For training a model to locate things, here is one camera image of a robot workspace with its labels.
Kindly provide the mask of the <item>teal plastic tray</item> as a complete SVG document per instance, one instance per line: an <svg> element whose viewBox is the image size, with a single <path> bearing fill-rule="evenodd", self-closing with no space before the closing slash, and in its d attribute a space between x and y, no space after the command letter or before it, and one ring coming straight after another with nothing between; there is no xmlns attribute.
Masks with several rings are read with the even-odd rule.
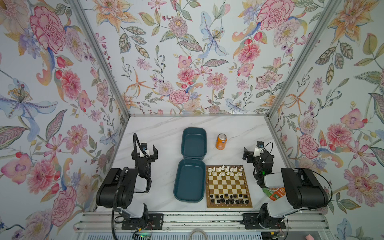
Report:
<svg viewBox="0 0 384 240"><path fill-rule="evenodd" d="M206 130L203 128L184 129L181 154L185 159L203 160L207 154Z"/></svg>
<svg viewBox="0 0 384 240"><path fill-rule="evenodd" d="M179 162L174 196L187 203L198 203L205 195L206 165L202 160L183 159Z"/></svg>

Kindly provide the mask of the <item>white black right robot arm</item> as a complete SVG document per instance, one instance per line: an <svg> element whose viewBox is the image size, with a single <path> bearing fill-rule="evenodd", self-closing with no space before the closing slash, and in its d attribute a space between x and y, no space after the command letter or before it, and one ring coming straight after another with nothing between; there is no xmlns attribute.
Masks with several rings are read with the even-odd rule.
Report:
<svg viewBox="0 0 384 240"><path fill-rule="evenodd" d="M265 148L256 147L250 152L243 149L243 160L254 166L254 178L262 189L285 189L285 195L264 203L257 214L243 214L243 223L256 229L284 227L284 218L302 210L315 210L326 207L332 194L328 194L316 172L306 168L282 168L273 173L274 156Z"/></svg>

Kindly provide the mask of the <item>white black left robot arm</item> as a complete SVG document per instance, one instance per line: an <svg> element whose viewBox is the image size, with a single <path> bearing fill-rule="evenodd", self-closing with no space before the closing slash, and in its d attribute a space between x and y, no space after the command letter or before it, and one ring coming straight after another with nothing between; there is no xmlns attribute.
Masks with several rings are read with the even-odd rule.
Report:
<svg viewBox="0 0 384 240"><path fill-rule="evenodd" d="M109 170L96 195L99 207L112 209L123 218L123 227L144 229L150 220L146 204L135 199L135 193L148 193L152 185L152 163L158 159L158 150L153 147L150 154L147 144L141 144L149 157L137 151L132 152L135 167L130 169L112 168Z"/></svg>

